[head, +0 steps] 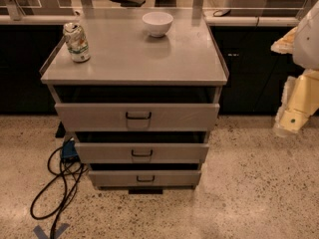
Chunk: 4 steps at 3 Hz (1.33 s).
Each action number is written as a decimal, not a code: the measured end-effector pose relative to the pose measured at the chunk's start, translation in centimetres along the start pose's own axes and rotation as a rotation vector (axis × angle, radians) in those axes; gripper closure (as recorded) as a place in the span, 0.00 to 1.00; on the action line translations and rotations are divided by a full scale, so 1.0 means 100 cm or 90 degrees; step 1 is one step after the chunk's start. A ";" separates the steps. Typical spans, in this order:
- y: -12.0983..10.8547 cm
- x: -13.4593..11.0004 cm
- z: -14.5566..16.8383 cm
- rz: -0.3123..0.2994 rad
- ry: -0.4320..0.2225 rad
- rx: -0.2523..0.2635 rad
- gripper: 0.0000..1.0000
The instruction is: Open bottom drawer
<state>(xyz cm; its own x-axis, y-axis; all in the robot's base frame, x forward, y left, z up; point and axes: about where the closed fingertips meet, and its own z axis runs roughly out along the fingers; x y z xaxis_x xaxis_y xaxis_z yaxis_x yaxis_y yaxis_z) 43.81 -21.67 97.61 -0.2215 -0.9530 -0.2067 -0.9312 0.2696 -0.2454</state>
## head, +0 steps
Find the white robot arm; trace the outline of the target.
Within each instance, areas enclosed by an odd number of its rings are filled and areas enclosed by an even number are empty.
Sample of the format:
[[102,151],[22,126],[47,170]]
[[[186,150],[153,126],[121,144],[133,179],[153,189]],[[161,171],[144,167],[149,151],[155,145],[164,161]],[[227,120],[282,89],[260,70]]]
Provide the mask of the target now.
[[275,117],[273,130],[285,137],[297,133],[319,110],[319,1],[271,50],[291,54],[293,62],[304,69],[298,78],[287,78]]

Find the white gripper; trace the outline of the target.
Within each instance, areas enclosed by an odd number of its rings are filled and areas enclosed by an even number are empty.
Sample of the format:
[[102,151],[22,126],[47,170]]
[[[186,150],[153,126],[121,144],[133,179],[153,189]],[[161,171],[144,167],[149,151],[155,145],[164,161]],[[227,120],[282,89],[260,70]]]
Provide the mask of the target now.
[[[270,50],[278,54],[292,54],[296,31],[296,27],[291,29],[275,41]],[[275,134],[280,137],[296,134],[318,109],[319,71],[305,70],[297,79],[289,77],[284,85],[281,107],[275,117]]]

